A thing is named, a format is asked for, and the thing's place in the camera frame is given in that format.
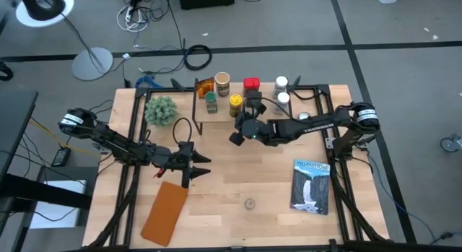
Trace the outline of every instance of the small screw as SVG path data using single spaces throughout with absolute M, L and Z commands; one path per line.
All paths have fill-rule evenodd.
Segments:
M 253 199 L 246 199 L 245 200 L 245 203 L 244 203 L 244 206 L 246 209 L 248 210 L 251 210 L 253 208 L 255 208 L 255 200 Z

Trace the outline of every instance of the green plant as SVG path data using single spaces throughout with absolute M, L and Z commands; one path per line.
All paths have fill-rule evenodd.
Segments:
M 146 103 L 144 119 L 149 125 L 167 126 L 178 116 L 177 105 L 171 97 L 160 96 Z

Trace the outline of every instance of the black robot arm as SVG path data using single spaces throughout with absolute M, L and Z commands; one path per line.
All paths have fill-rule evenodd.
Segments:
M 166 170 L 181 170 L 181 185 L 189 187 L 189 181 L 200 175 L 210 173 L 208 169 L 196 168 L 191 162 L 210 162 L 194 149 L 194 142 L 179 142 L 178 151 L 153 144 L 149 141 L 135 143 L 111 130 L 108 125 L 97 120 L 91 111 L 81 108 L 68 110 L 59 123 L 61 131 L 78 139 L 91 139 L 112 151 L 114 158 L 127 165 L 153 164 L 160 171 L 157 177 L 163 176 Z
M 257 106 L 260 110 L 263 104 L 251 102 L 250 107 Z M 342 136 L 333 140 L 333 149 L 336 157 L 351 155 L 352 147 L 365 134 L 374 134 L 380 129 L 375 108 L 369 103 L 352 103 L 348 106 L 339 106 L 333 113 L 313 116 L 302 120 L 294 118 L 268 120 L 266 123 L 257 119 L 261 112 L 239 113 L 235 119 L 237 133 L 233 133 L 230 141 L 241 145 L 245 138 L 256 139 L 267 146 L 287 144 L 308 134 L 335 126 L 347 127 L 349 130 Z

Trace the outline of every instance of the red lid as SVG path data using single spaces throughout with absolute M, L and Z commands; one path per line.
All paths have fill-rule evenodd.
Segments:
M 256 89 L 260 87 L 260 79 L 257 77 L 245 78 L 244 79 L 244 88 L 246 89 Z

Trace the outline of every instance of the floor lamp base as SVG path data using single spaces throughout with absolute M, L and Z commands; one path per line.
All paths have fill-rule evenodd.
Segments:
M 91 81 L 106 75 L 113 66 L 113 54 L 101 47 L 91 49 L 94 56 L 85 50 L 72 61 L 72 74 L 84 81 Z

